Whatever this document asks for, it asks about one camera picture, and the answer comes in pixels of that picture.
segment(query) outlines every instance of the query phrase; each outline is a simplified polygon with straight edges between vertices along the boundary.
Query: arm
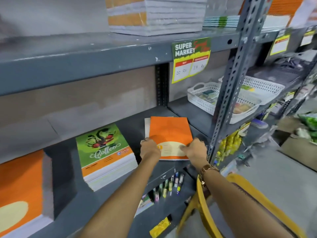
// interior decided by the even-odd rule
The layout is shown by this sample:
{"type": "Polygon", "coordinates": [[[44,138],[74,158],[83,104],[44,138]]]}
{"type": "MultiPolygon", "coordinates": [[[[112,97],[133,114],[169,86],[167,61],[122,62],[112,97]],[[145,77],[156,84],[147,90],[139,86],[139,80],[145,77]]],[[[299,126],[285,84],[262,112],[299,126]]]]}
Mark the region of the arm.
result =
{"type": "Polygon", "coordinates": [[[83,228],[79,238],[125,238],[142,198],[147,181],[161,157],[153,140],[141,143],[142,161],[135,171],[106,200],[83,228]]]}
{"type": "MultiPolygon", "coordinates": [[[[198,172],[208,164],[207,148],[199,139],[195,138],[189,147],[183,148],[183,151],[198,172]]],[[[227,181],[219,172],[209,169],[203,178],[235,237],[292,237],[257,203],[227,181]]]]}

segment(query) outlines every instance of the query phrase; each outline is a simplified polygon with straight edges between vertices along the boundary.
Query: cardboard box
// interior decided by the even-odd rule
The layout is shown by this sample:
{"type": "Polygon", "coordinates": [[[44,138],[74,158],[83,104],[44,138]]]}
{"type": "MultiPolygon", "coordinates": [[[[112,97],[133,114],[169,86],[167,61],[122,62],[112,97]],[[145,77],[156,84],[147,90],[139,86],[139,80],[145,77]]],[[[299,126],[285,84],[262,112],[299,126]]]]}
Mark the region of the cardboard box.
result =
{"type": "Polygon", "coordinates": [[[278,131],[288,136],[280,151],[317,172],[317,145],[294,134],[297,128],[305,125],[297,118],[285,117],[277,126],[278,131]]]}

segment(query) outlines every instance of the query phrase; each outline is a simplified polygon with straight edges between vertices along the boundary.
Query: stack of notebooks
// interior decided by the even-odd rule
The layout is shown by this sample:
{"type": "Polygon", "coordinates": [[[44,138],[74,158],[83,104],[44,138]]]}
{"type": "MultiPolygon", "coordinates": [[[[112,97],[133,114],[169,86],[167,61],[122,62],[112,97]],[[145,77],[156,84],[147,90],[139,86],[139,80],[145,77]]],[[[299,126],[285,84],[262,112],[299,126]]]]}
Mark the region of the stack of notebooks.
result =
{"type": "Polygon", "coordinates": [[[134,153],[116,124],[76,137],[85,182],[96,191],[135,169],[134,153]]]}
{"type": "Polygon", "coordinates": [[[152,36],[201,31],[207,0],[106,0],[111,32],[152,36]]]}
{"type": "Polygon", "coordinates": [[[137,216],[141,212],[145,211],[147,208],[151,207],[152,205],[154,205],[154,203],[152,202],[152,200],[150,199],[148,194],[142,196],[142,199],[139,203],[139,206],[138,206],[137,212],[135,213],[135,216],[137,216]]]}
{"type": "MultiPolygon", "coordinates": [[[[210,16],[206,17],[204,27],[234,27],[238,26],[240,15],[235,16],[210,16]]],[[[262,32],[283,29],[287,26],[290,16],[267,15],[262,32]]]]}
{"type": "Polygon", "coordinates": [[[187,118],[151,117],[144,119],[145,137],[154,140],[161,150],[160,160],[188,160],[180,150],[193,140],[187,118]]]}
{"type": "Polygon", "coordinates": [[[0,237],[26,238],[54,220],[52,162],[43,150],[0,164],[0,237]]]}

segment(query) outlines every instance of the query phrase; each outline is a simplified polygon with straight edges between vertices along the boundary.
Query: gold watch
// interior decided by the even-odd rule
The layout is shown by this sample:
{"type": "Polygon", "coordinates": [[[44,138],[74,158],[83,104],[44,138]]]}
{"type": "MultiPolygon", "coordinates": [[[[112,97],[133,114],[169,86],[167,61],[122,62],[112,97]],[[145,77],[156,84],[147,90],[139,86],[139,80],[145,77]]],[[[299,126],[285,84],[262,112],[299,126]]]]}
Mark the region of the gold watch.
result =
{"type": "Polygon", "coordinates": [[[219,172],[219,169],[217,169],[215,166],[213,166],[213,165],[211,165],[211,164],[206,164],[206,165],[204,165],[204,166],[201,168],[201,170],[200,170],[200,172],[199,172],[199,180],[200,180],[201,184],[204,186],[204,188],[206,188],[206,189],[208,189],[208,188],[207,188],[206,183],[205,183],[205,181],[204,181],[204,174],[205,174],[205,172],[206,172],[207,170],[209,170],[209,169],[213,169],[213,170],[219,172]]]}

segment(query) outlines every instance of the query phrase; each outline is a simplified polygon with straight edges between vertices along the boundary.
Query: green notebook cover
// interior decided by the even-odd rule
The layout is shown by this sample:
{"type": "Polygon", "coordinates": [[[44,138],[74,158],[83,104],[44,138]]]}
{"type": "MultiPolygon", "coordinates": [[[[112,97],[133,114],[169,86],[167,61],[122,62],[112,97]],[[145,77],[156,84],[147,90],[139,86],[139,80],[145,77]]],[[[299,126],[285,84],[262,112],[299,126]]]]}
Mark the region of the green notebook cover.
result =
{"type": "Polygon", "coordinates": [[[104,162],[102,168],[132,152],[115,123],[76,137],[76,143],[82,168],[110,156],[109,160],[113,160],[104,162]]]}

